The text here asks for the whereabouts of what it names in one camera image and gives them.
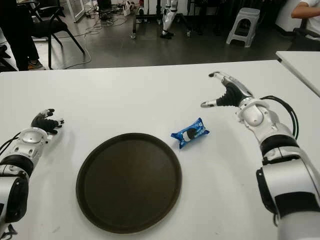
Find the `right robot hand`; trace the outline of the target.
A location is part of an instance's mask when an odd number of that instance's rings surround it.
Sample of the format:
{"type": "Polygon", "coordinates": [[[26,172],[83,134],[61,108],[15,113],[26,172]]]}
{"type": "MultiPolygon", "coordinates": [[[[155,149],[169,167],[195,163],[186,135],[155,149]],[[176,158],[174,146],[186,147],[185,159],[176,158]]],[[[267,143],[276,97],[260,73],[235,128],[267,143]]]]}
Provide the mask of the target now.
{"type": "Polygon", "coordinates": [[[211,107],[239,107],[241,102],[246,99],[253,99],[254,95],[251,91],[243,85],[240,81],[236,78],[221,72],[215,71],[208,75],[210,78],[216,78],[220,80],[221,84],[225,87],[225,93],[213,100],[208,100],[202,102],[200,104],[201,108],[211,108],[211,107]]]}

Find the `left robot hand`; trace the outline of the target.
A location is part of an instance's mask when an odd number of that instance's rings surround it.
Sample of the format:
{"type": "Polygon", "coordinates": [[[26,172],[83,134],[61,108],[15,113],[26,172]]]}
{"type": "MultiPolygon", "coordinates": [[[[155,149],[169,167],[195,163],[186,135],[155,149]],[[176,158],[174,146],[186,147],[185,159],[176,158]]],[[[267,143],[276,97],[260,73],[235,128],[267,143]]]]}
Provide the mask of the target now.
{"type": "Polygon", "coordinates": [[[31,127],[39,128],[48,134],[56,135],[58,133],[57,129],[61,128],[65,123],[63,118],[58,120],[49,119],[54,115],[55,110],[53,108],[45,109],[39,112],[32,120],[31,127]]]}

